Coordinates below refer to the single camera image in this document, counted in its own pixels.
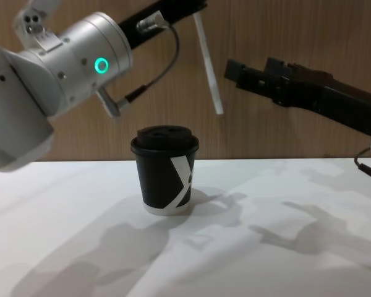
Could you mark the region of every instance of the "cup base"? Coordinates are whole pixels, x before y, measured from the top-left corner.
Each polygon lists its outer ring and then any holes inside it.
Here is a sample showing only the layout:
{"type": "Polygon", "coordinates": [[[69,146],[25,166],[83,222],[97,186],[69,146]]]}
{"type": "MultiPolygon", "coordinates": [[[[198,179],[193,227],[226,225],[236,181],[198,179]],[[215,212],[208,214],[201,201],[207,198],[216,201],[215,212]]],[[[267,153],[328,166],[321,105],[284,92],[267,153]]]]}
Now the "cup base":
{"type": "Polygon", "coordinates": [[[170,215],[178,215],[179,213],[187,210],[188,207],[190,206],[190,202],[188,202],[187,204],[184,204],[183,206],[176,207],[175,209],[156,209],[154,207],[148,206],[146,203],[143,203],[143,205],[144,205],[144,208],[148,212],[152,213],[153,215],[161,215],[161,216],[168,217],[170,215]]]}

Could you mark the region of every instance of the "black paper cup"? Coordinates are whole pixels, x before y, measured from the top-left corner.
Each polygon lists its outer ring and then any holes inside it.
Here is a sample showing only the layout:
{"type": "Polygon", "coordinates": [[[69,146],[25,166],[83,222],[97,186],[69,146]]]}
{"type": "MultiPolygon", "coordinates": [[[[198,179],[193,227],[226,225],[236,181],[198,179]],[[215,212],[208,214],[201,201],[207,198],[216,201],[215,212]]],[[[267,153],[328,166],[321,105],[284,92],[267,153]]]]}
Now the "black paper cup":
{"type": "Polygon", "coordinates": [[[175,215],[190,203],[198,139],[188,128],[156,126],[132,140],[145,208],[155,215],[175,215]]]}

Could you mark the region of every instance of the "black cup lid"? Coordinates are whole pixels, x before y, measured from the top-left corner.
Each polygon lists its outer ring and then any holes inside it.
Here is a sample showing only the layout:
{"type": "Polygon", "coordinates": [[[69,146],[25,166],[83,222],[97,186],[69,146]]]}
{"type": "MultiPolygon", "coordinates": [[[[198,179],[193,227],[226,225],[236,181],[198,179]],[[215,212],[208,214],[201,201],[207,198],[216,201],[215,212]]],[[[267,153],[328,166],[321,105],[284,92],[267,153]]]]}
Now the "black cup lid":
{"type": "Polygon", "coordinates": [[[186,151],[197,149],[198,139],[180,126],[148,127],[132,141],[132,151],[138,155],[187,155],[186,151]]]}

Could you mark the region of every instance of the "white logo on cup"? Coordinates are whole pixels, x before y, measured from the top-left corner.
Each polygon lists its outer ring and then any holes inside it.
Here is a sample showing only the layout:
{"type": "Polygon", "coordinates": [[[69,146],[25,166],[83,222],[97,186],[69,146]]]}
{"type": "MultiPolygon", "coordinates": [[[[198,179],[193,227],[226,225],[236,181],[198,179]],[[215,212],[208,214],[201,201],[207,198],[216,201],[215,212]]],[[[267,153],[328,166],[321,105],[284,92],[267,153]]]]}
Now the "white logo on cup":
{"type": "Polygon", "coordinates": [[[176,198],[173,199],[173,201],[164,208],[165,210],[175,209],[180,204],[184,196],[187,194],[189,188],[191,187],[192,182],[192,179],[190,179],[190,176],[192,176],[192,171],[188,163],[187,157],[182,156],[171,158],[171,161],[174,166],[174,169],[176,169],[177,174],[181,179],[181,182],[183,183],[183,188],[181,189],[180,193],[176,196],[176,198]]]}

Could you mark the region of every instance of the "green indicator light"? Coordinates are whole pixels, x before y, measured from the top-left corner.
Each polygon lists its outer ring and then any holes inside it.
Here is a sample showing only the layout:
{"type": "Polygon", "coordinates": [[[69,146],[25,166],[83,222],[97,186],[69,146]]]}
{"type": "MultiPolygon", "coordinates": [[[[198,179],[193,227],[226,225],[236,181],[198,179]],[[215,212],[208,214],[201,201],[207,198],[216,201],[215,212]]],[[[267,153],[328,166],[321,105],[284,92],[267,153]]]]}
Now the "green indicator light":
{"type": "Polygon", "coordinates": [[[109,61],[99,58],[95,61],[95,70],[99,74],[105,74],[109,70],[109,61]]]}

